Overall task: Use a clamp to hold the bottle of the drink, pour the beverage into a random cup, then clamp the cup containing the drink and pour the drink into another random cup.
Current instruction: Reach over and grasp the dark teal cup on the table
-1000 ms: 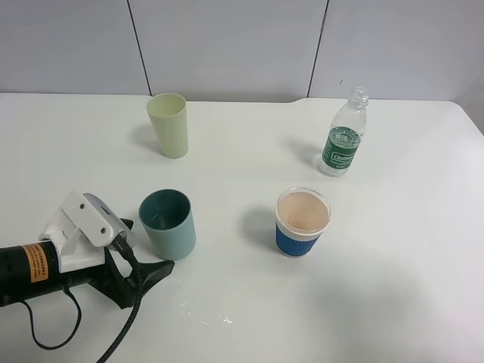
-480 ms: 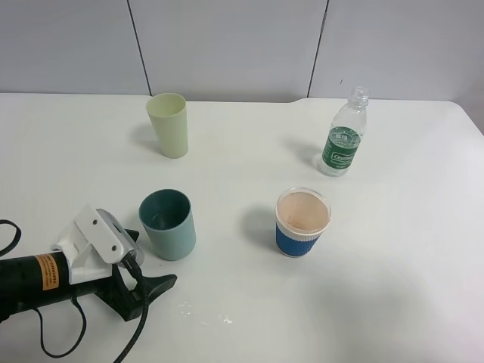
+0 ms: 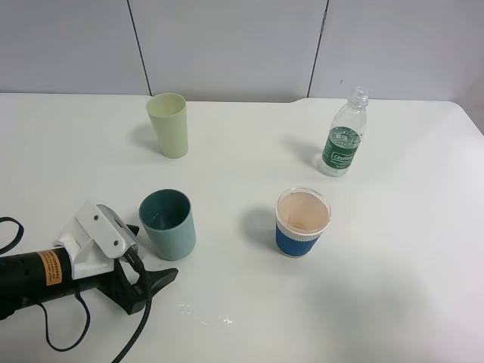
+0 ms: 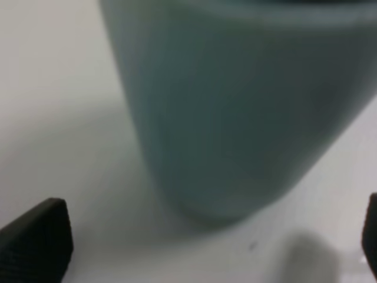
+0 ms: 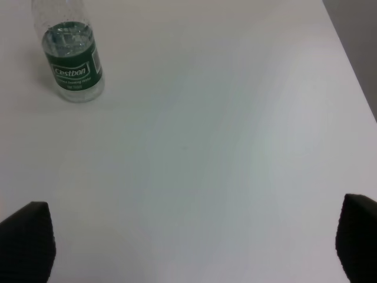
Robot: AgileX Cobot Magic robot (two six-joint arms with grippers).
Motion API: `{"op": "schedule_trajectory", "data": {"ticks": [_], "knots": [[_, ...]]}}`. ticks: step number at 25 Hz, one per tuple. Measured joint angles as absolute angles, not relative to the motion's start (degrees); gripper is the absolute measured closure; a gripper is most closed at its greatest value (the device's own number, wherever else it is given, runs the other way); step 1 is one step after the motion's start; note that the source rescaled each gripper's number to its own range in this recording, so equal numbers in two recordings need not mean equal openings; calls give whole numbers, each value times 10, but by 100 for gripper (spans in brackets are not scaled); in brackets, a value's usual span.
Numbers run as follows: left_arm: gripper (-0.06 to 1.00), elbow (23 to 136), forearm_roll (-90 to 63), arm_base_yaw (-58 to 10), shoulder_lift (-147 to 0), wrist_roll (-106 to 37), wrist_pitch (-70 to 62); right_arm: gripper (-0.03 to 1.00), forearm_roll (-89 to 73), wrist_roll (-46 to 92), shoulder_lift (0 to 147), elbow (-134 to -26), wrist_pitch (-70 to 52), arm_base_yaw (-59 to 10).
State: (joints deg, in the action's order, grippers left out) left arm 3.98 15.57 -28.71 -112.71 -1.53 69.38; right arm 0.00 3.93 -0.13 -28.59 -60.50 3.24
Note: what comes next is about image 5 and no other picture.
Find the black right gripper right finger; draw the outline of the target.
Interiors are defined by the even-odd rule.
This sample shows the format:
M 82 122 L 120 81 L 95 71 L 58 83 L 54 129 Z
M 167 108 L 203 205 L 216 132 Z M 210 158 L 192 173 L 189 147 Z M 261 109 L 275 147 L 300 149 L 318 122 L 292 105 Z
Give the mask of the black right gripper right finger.
M 376 201 L 345 195 L 335 248 L 350 282 L 376 282 Z

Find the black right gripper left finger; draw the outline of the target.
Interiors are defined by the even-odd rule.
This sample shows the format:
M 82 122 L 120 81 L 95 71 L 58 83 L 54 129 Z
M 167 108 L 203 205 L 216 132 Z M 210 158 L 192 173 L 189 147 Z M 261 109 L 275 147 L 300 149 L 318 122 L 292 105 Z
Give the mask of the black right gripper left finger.
M 56 253 L 46 202 L 30 202 L 1 222 L 1 282 L 48 282 Z

